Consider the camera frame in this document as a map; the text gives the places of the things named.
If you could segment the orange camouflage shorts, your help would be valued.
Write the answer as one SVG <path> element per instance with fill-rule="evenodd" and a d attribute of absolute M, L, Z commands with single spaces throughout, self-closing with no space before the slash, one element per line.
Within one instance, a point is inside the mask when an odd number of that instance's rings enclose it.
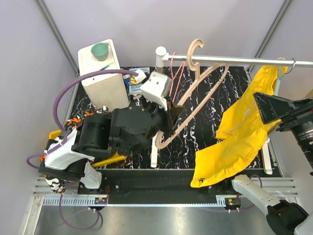
<path fill-rule="evenodd" d="M 95 112 L 80 119 L 63 138 L 48 141 L 39 172 L 54 193 L 64 193 L 73 181 L 87 189 L 100 189 L 101 173 L 91 164 L 111 155 L 111 120 L 111 113 Z"/>

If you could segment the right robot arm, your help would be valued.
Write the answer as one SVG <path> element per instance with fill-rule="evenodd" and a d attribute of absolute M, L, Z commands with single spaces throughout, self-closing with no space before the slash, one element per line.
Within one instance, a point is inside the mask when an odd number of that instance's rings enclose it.
<path fill-rule="evenodd" d="M 253 95 L 261 120 L 270 124 L 281 120 L 277 131 L 291 131 L 306 156 L 313 163 L 313 99 L 292 101 L 275 95 L 256 92 Z M 222 181 L 224 192 L 238 192 L 255 205 L 266 217 L 267 223 L 277 235 L 311 235 L 313 215 L 299 204 L 271 195 L 246 175 L 229 177 Z"/>

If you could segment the mint green hanger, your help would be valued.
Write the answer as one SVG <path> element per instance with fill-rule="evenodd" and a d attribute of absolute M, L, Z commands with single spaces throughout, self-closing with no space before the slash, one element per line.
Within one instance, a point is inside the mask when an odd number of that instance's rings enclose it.
<path fill-rule="evenodd" d="M 273 95 L 277 96 L 278 92 L 279 92 L 279 88 L 280 88 L 280 83 L 281 83 L 281 78 L 283 77 L 283 73 L 282 73 L 282 67 L 279 66 L 278 67 L 278 74 L 277 74 L 277 79 L 276 79 L 276 84 L 274 87 L 274 92 Z"/>

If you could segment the colourful book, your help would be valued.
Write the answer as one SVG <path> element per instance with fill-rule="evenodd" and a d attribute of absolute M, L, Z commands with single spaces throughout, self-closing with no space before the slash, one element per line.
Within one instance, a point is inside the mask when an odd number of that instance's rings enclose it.
<path fill-rule="evenodd" d="M 132 75 L 128 75 L 128 74 L 123 75 L 123 80 L 128 89 L 130 97 L 132 99 L 138 99 L 141 97 L 141 85 L 147 81 L 147 78 L 150 75 L 150 68 L 149 67 L 140 67 L 140 68 L 134 67 L 134 68 L 129 68 L 129 70 L 134 71 L 134 72 L 136 72 L 137 70 L 141 70 L 146 76 L 141 81 L 137 81 L 136 78 Z"/>

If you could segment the yellow shorts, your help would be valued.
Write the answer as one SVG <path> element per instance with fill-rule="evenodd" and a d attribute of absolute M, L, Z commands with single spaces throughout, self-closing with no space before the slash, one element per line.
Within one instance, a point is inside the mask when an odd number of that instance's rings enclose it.
<path fill-rule="evenodd" d="M 262 66 L 242 97 L 224 111 L 216 132 L 220 142 L 196 152 L 192 188 L 214 185 L 243 171 L 254 160 L 280 120 L 263 124 L 253 94 L 273 95 L 277 66 Z"/>

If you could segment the white box appliance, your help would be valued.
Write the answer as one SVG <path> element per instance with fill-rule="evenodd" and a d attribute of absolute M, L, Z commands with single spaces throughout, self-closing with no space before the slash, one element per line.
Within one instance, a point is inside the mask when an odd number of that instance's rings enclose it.
<path fill-rule="evenodd" d="M 101 69 L 120 69 L 113 41 L 107 39 L 102 41 L 102 43 L 108 45 L 108 57 L 104 61 L 99 61 L 94 57 L 91 52 L 92 46 L 78 51 L 78 64 L 81 76 Z M 81 83 L 96 109 L 105 106 L 112 111 L 115 108 L 126 108 L 129 105 L 129 98 L 121 74 L 98 75 L 85 79 Z"/>

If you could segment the green cup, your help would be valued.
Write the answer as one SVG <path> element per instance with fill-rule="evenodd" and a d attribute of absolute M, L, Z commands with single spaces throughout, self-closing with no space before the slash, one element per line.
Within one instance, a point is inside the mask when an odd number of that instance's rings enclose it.
<path fill-rule="evenodd" d="M 97 43 L 91 48 L 91 53 L 98 61 L 105 61 L 109 54 L 109 45 L 107 43 Z"/>

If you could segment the yellow plastic tray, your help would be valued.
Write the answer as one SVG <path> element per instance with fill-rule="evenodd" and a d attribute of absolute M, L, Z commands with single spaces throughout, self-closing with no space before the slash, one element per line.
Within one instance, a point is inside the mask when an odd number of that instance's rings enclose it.
<path fill-rule="evenodd" d="M 51 140 L 55 140 L 60 134 L 61 134 L 61 130 L 56 130 L 56 131 L 52 131 L 49 133 L 48 138 Z M 97 168 L 97 167 L 102 167 L 104 165 L 109 165 L 115 162 L 119 162 L 119 161 L 123 161 L 125 160 L 127 157 L 126 156 L 122 156 L 119 155 L 118 152 L 116 152 L 111 158 L 100 161 L 100 162 L 94 162 L 92 164 L 93 168 Z"/>

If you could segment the metal clothes rack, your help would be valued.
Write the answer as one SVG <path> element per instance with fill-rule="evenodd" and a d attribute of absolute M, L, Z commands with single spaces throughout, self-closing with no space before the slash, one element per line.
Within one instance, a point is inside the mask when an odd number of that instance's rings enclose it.
<path fill-rule="evenodd" d="M 184 103 L 188 96 L 193 92 L 193 90 L 202 82 L 202 80 L 207 77 L 213 70 L 223 64 L 240 64 L 240 65 L 271 65 L 271 66 L 286 66 L 286 67 L 309 67 L 313 66 L 312 62 L 302 62 L 296 59 L 292 60 L 270 60 L 270 59 L 260 59 L 260 58 L 241 58 L 241 57 L 216 57 L 216 56 L 194 56 L 193 51 L 199 46 L 198 42 L 194 42 L 190 45 L 188 53 L 186 56 L 183 55 L 170 55 L 165 47 L 156 48 L 156 67 L 160 71 L 163 69 L 164 63 L 170 61 L 172 58 L 176 61 L 185 61 L 188 63 L 190 69 L 198 69 L 200 62 L 210 63 L 214 62 L 215 65 L 210 69 L 204 71 L 200 75 L 196 75 L 195 82 L 191 85 L 190 89 L 184 94 L 181 99 L 181 103 Z"/>

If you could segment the black marble mat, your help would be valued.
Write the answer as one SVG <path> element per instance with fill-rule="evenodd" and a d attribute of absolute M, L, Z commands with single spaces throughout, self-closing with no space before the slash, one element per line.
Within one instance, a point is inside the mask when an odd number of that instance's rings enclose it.
<path fill-rule="evenodd" d="M 95 157 L 97 168 L 147 149 L 158 131 L 173 137 L 184 108 L 173 104 L 167 95 L 171 83 L 171 78 L 154 71 L 140 87 L 141 106 L 111 111 L 102 107 L 66 121 L 66 131 L 77 131 L 72 150 Z"/>

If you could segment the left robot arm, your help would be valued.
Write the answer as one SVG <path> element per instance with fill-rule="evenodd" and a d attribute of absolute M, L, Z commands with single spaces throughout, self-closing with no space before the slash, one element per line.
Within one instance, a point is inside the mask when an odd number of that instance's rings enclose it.
<path fill-rule="evenodd" d="M 69 121 L 71 130 L 66 143 L 61 130 L 52 132 L 40 156 L 39 172 L 54 193 L 64 193 L 72 181 L 81 182 L 96 194 L 105 190 L 105 181 L 93 164 L 115 156 L 132 157 L 152 145 L 158 131 L 172 136 L 184 107 L 166 98 L 167 107 L 142 101 L 111 112 L 102 107 L 85 111 L 79 119 Z"/>

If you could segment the pink wire hanger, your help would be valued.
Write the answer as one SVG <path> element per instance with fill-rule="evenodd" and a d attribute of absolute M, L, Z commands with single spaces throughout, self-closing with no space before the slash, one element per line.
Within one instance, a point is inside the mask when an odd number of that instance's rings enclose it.
<path fill-rule="evenodd" d="M 178 74 L 179 75 L 179 81 L 178 81 L 178 84 L 176 86 L 176 90 L 175 90 L 175 93 L 174 93 L 174 97 L 173 97 L 173 101 L 175 100 L 175 97 L 176 97 L 176 93 L 177 93 L 177 90 L 178 90 L 178 86 L 179 86 L 179 83 L 180 83 L 180 80 L 182 78 L 182 74 L 184 72 L 184 67 L 185 67 L 185 64 L 186 62 L 183 61 L 179 68 L 177 69 L 176 73 L 173 73 L 173 58 L 171 59 L 170 61 L 170 73 L 171 73 L 171 79 L 172 79 L 172 85 L 171 85 L 171 88 L 170 88 L 170 91 L 169 91 L 169 96 L 172 96 L 172 92 L 173 92 L 173 86 L 174 86 L 174 80 L 177 78 Z"/>

